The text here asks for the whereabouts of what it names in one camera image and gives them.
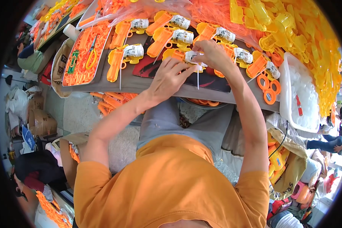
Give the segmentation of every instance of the table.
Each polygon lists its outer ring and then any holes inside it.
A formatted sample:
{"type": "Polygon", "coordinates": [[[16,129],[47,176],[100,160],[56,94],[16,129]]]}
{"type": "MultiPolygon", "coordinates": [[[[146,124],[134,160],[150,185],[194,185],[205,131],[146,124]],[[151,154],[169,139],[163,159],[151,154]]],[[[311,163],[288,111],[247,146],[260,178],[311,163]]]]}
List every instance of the table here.
{"type": "MultiPolygon", "coordinates": [[[[56,27],[54,28],[54,30],[47,36],[46,40],[41,39],[37,50],[41,51],[42,49],[44,49],[45,47],[47,47],[49,44],[51,44],[54,38],[58,37],[57,34],[59,34],[59,36],[62,34],[62,31],[64,30],[64,28],[66,27],[66,25],[68,24],[75,24],[74,26],[77,25],[77,20],[79,20],[81,18],[81,16],[86,12],[87,7],[85,9],[83,9],[81,12],[79,12],[74,18],[68,18],[68,20],[61,25],[61,21],[59,21],[59,23],[56,25],[56,27]]],[[[62,20],[66,18],[66,16],[68,16],[70,13],[72,12],[72,10],[70,10],[67,14],[65,14],[64,16],[62,16],[62,20]]]]}
{"type": "MultiPolygon", "coordinates": [[[[147,39],[147,34],[135,35],[127,39],[127,44],[144,44],[147,39]]],[[[244,48],[246,50],[251,51],[250,48],[247,48],[245,43],[239,40],[235,40],[234,44],[238,47],[244,48]]],[[[108,54],[110,50],[104,50],[106,54],[102,54],[101,58],[108,58],[108,54]]],[[[107,61],[104,61],[102,70],[98,70],[95,78],[92,83],[87,85],[76,85],[76,86],[62,86],[61,90],[65,91],[79,91],[79,92],[126,92],[126,93],[140,93],[143,90],[147,89],[151,82],[152,78],[142,78],[139,76],[132,75],[134,65],[127,64],[127,67],[122,70],[122,86],[121,91],[119,90],[119,78],[116,82],[109,82],[106,79],[106,74],[110,68],[110,65],[107,61]]],[[[246,69],[240,68],[241,73],[246,81],[249,81],[249,78],[246,75],[246,69]]],[[[280,102],[276,101],[272,105],[268,105],[264,98],[263,92],[257,85],[257,81],[252,80],[248,86],[252,90],[252,93],[255,95],[260,108],[268,111],[279,112],[280,109],[280,102]]],[[[183,84],[180,90],[175,93],[174,96],[177,97],[187,97],[187,98],[195,98],[195,99],[202,99],[202,100],[212,100],[212,101],[219,101],[224,103],[235,104],[236,100],[233,96],[232,92],[221,92],[213,89],[208,88],[201,88],[200,90],[197,89],[196,86],[183,84]]]]}

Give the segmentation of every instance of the floor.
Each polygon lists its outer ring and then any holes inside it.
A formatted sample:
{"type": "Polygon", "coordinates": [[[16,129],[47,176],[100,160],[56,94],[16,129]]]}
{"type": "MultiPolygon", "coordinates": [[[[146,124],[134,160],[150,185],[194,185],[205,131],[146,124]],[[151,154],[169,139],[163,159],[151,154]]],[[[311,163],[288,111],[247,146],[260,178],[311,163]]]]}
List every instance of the floor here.
{"type": "MultiPolygon", "coordinates": [[[[57,120],[58,135],[91,131],[100,120],[97,106],[92,103],[89,93],[71,94],[60,98],[53,89],[40,83],[43,88],[44,110],[57,120]]],[[[195,122],[206,110],[179,103],[180,112],[190,123],[195,122]]],[[[125,165],[135,160],[136,144],[139,140],[139,126],[127,127],[109,144],[110,171],[118,172],[125,165]]]]}

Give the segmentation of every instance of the black cloth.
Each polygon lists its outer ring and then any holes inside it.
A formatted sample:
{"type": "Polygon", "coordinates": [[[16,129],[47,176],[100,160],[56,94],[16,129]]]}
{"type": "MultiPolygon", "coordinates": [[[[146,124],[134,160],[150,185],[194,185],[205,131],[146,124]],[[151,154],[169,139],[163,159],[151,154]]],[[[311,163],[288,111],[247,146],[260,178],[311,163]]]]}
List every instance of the black cloth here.
{"type": "Polygon", "coordinates": [[[34,43],[28,47],[23,48],[23,51],[19,53],[18,58],[26,59],[34,53],[34,43]]]}
{"type": "Polygon", "coordinates": [[[44,184],[57,180],[66,180],[62,167],[57,164],[57,159],[49,150],[35,151],[22,154],[15,160],[15,174],[22,182],[29,173],[38,171],[38,180],[44,184]]]}

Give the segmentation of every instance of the hand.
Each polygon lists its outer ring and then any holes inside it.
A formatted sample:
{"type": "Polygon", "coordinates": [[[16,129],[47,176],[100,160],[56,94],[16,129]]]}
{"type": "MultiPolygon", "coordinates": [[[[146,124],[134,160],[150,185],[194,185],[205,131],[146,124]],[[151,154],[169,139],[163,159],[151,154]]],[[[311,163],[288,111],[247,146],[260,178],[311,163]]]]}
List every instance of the hand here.
{"type": "Polygon", "coordinates": [[[150,87],[146,89],[152,106],[156,106],[174,95],[194,71],[196,71],[196,66],[181,63],[171,57],[166,58],[158,68],[150,87]]]}
{"type": "Polygon", "coordinates": [[[43,29],[45,24],[46,24],[46,23],[45,23],[44,21],[42,21],[42,22],[39,24],[38,28],[39,28],[40,30],[43,29]]]}
{"type": "Polygon", "coordinates": [[[192,47],[193,51],[202,51],[204,55],[198,55],[192,59],[194,62],[203,62],[210,68],[225,72],[230,68],[237,68],[237,65],[233,64],[230,57],[224,51],[222,45],[217,44],[214,40],[202,40],[196,41],[192,47]]]}
{"type": "Polygon", "coordinates": [[[338,153],[341,150],[341,147],[338,145],[335,145],[333,150],[334,150],[334,152],[338,153]]]}

